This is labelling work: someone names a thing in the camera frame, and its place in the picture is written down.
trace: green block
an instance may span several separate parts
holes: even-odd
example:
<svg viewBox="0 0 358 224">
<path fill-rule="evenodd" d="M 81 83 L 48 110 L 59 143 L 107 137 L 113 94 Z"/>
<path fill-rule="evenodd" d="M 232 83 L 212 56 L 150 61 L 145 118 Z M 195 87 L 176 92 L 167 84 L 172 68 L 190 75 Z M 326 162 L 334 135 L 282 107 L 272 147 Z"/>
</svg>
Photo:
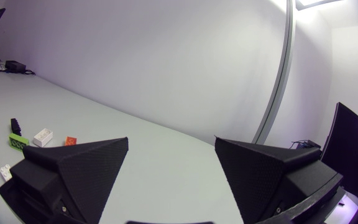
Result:
<svg viewBox="0 0 358 224">
<path fill-rule="evenodd" d="M 18 136 L 17 134 L 11 133 L 9 135 L 9 145 L 11 148 L 21 151 L 24 146 L 29 145 L 29 140 L 23 138 L 22 136 Z"/>
</svg>

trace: black cable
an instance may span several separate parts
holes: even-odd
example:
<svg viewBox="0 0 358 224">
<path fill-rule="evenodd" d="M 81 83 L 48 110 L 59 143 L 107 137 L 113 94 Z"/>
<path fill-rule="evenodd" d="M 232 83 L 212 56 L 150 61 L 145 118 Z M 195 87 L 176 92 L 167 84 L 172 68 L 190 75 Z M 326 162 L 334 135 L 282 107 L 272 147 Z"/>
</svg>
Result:
<svg viewBox="0 0 358 224">
<path fill-rule="evenodd" d="M 295 141 L 295 142 L 292 141 L 292 145 L 291 145 L 291 147 L 289 147 L 289 149 L 291 149 L 295 143 L 305 143 L 304 141 L 307 141 L 307 140 L 304 139 L 304 140 L 299 140 L 299 141 Z"/>
</svg>

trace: table surface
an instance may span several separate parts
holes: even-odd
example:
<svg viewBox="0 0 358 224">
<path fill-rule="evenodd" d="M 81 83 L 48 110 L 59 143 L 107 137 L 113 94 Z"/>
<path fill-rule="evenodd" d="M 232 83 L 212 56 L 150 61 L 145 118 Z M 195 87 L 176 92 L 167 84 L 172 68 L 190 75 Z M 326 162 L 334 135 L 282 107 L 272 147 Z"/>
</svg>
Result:
<svg viewBox="0 0 358 224">
<path fill-rule="evenodd" d="M 129 151 L 100 223 L 243 223 L 214 146 L 203 141 L 42 78 L 0 73 L 0 167 L 24 158 L 8 144 L 11 118 L 18 120 L 32 146 L 43 128 L 53 131 L 45 147 L 64 145 L 66 136 L 77 138 L 77 144 L 129 138 Z M 0 174 L 0 186 L 3 183 Z M 0 223 L 20 223 L 1 196 Z"/>
</svg>

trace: white box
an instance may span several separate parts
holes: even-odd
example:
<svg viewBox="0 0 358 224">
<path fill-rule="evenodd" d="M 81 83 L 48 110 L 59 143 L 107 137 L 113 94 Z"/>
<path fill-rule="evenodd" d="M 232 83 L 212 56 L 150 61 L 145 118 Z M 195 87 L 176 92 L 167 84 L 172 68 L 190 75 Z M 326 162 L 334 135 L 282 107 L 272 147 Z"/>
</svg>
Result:
<svg viewBox="0 0 358 224">
<path fill-rule="evenodd" d="M 33 142 L 39 147 L 44 147 L 53 137 L 53 132 L 44 128 L 38 134 L 34 136 Z"/>
</svg>

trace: orange object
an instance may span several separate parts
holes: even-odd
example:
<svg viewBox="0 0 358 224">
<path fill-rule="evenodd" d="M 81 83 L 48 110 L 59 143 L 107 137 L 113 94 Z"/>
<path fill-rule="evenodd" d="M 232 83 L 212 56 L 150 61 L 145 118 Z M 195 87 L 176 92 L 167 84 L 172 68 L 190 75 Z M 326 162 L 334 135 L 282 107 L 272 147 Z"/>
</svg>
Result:
<svg viewBox="0 0 358 224">
<path fill-rule="evenodd" d="M 66 137 L 66 143 L 65 146 L 74 146 L 75 144 L 77 144 L 77 139 L 73 138 L 73 137 Z"/>
</svg>

